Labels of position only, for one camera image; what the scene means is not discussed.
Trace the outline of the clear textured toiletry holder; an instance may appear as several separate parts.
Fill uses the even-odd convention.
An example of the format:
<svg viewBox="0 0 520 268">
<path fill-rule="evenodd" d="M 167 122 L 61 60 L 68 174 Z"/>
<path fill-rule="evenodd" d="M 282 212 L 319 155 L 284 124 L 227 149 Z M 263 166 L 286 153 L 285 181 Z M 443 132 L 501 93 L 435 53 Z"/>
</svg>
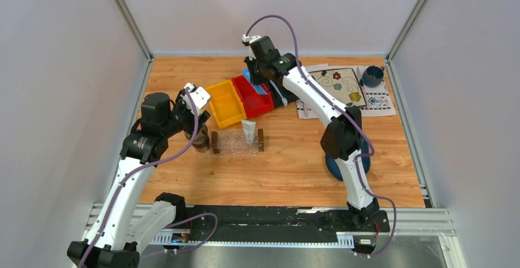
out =
<svg viewBox="0 0 520 268">
<path fill-rule="evenodd" d="M 225 129 L 210 134 L 210 146 L 216 155 L 257 156 L 264 152 L 264 130 L 255 132 L 254 142 L 248 144 L 242 129 Z"/>
</svg>

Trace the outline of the white toothpaste tube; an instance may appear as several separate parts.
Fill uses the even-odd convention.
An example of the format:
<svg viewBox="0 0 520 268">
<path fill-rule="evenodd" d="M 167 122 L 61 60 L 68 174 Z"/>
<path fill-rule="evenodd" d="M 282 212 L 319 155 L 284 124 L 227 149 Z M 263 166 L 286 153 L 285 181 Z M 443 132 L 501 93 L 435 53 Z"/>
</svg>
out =
<svg viewBox="0 0 520 268">
<path fill-rule="evenodd" d="M 245 135 L 245 140 L 248 144 L 252 144 L 254 142 L 255 132 L 256 132 L 256 122 L 249 120 L 241 121 L 243 132 Z"/>
</svg>

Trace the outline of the blue toothpaste tube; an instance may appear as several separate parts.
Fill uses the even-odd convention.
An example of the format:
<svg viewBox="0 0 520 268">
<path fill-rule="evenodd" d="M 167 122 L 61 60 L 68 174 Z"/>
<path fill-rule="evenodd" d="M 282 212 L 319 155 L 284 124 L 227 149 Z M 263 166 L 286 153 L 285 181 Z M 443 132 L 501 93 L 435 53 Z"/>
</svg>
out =
<svg viewBox="0 0 520 268">
<path fill-rule="evenodd" d="M 258 95 L 267 95 L 267 90 L 260 84 L 254 84 L 254 80 L 257 79 L 258 75 L 255 72 L 249 70 L 249 68 L 242 69 L 242 75 L 245 77 L 247 83 L 254 89 Z"/>
</svg>

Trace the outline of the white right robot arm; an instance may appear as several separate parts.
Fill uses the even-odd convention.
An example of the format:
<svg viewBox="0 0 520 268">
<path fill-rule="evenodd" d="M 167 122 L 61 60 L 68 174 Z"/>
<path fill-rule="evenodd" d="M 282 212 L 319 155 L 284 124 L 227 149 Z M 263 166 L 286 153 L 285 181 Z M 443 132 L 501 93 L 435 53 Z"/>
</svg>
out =
<svg viewBox="0 0 520 268">
<path fill-rule="evenodd" d="M 349 108 L 331 96 L 291 53 L 281 55 L 268 36 L 243 35 L 249 48 L 245 60 L 254 84 L 273 81 L 299 98 L 322 122 L 325 131 L 320 141 L 326 156 L 334 159 L 347 190 L 347 206 L 352 227 L 363 231 L 374 222 L 379 203 L 372 194 L 362 168 L 361 111 Z"/>
</svg>

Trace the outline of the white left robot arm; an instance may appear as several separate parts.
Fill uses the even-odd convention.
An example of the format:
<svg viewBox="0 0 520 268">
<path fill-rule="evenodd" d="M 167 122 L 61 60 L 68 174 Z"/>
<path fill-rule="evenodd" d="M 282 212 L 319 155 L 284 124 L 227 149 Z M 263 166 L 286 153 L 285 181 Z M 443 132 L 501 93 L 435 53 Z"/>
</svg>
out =
<svg viewBox="0 0 520 268">
<path fill-rule="evenodd" d="M 210 99 L 203 87 L 192 83 L 175 99 L 166 93 L 144 97 L 99 215 L 85 238 L 67 249 L 77 267 L 138 267 L 143 251 L 167 225 L 180 228 L 186 223 L 184 198 L 170 193 L 159 195 L 135 223 L 131 218 L 156 166 L 184 154 L 202 131 L 210 118 L 204 110 Z"/>
</svg>

